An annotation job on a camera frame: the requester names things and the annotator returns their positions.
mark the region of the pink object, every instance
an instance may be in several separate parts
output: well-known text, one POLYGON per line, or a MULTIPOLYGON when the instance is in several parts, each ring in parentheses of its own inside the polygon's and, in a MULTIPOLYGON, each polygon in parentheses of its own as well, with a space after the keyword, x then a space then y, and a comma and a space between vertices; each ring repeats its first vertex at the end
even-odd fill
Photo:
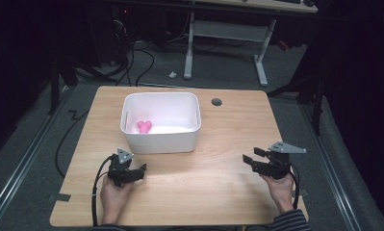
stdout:
POLYGON ((141 134, 147 134, 147 133, 149 133, 149 130, 152 127, 152 122, 149 121, 149 120, 147 120, 146 122, 139 121, 138 122, 138 127, 140 128, 140 133, 141 134))

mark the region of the white container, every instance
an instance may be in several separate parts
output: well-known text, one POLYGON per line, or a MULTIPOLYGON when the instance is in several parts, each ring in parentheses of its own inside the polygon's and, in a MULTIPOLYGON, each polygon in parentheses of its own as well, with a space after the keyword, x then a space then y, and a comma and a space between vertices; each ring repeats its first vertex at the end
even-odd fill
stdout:
POLYGON ((120 128, 136 154, 193 151, 201 126, 197 97, 189 92, 133 93, 123 103, 120 128), (140 134, 139 121, 151 121, 140 134))

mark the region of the dark sleeve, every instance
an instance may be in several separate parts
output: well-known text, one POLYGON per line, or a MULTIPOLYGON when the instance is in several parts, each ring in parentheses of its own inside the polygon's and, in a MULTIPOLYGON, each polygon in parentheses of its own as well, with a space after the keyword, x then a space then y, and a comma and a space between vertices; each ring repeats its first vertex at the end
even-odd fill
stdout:
POLYGON ((92 228, 92 231, 125 231, 122 226, 116 224, 102 224, 92 228))
POLYGON ((276 217, 270 226, 271 231, 311 231, 301 210, 291 210, 276 217))

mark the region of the black clamp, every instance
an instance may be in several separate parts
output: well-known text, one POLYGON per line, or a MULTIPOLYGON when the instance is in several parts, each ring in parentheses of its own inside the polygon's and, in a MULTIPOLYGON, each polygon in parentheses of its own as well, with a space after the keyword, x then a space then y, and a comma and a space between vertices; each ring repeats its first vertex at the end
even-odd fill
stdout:
POLYGON ((306 149, 301 149, 279 141, 270 146, 269 151, 254 147, 254 154, 267 157, 269 163, 256 162, 245 155, 243 155, 243 162, 251 165, 252 171, 277 180, 285 177, 291 172, 292 164, 290 162, 289 153, 306 153, 306 149))
POLYGON ((142 165, 139 169, 129 169, 134 154, 120 148, 117 150, 117 153, 117 155, 113 154, 111 156, 111 164, 108 171, 108 177, 114 181, 114 184, 120 187, 122 183, 130 183, 143 179, 146 164, 142 165))

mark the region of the human hand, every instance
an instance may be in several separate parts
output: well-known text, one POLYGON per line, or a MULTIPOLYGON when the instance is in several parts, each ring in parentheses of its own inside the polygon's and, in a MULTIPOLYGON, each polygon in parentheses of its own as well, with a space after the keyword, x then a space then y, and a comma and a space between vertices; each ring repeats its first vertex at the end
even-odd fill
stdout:
POLYGON ((129 192, 132 190, 134 182, 122 184, 117 187, 114 181, 107 175, 104 176, 101 190, 102 207, 104 208, 104 217, 101 223, 117 223, 120 212, 125 206, 129 197, 129 192))
POLYGON ((283 214, 294 209, 292 201, 292 191, 294 178, 287 174, 284 178, 275 180, 268 176, 261 175, 269 186, 270 196, 278 207, 279 213, 283 214))

